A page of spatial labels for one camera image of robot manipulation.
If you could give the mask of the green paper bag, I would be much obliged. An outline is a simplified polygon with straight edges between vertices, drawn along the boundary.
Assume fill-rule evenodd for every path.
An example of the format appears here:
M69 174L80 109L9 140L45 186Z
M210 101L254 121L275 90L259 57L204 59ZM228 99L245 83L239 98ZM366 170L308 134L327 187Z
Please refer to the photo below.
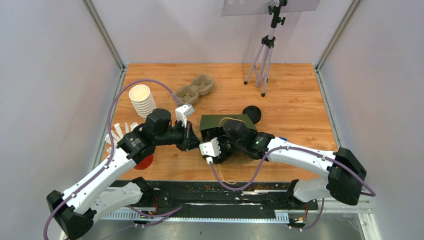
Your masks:
M244 122L249 129L257 129L255 124L246 114L204 114L200 119L199 131L204 142L217 138L221 154L218 157L213 158L214 167L218 171L221 181L233 187L237 183L241 182L240 166L248 164L253 160L242 154L241 151L236 150L236 148L228 141L223 130L223 126L230 119L236 119L239 122ZM231 166L237 168L238 180L227 181L224 179L222 169L226 169Z

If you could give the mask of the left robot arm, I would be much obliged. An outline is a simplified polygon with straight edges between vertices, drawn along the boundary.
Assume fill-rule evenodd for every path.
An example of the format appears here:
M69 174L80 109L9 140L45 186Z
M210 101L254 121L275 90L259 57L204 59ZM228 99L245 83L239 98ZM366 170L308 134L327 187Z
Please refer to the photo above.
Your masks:
M176 121L172 124L168 110L154 109L144 123L113 144L109 156L83 179L62 192L53 190L47 195L48 221L54 219L69 240L77 240L111 212L136 203L149 206L153 188L142 177L119 190L103 192L118 177L153 155L157 146L175 145L182 152L198 148L200 140L188 121L193 112L190 104L176 108Z

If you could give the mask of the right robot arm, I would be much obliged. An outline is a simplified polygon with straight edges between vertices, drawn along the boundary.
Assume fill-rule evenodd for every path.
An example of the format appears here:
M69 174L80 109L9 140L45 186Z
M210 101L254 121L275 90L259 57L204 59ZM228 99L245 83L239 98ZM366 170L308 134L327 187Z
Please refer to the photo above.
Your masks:
M348 148L331 151L301 146L248 128L234 119L228 119L217 130L211 139L220 151L215 160L226 160L232 152L240 151L253 160L285 163L318 175L315 179L291 182L285 201L292 209L319 198L334 198L355 206L364 194L367 171Z

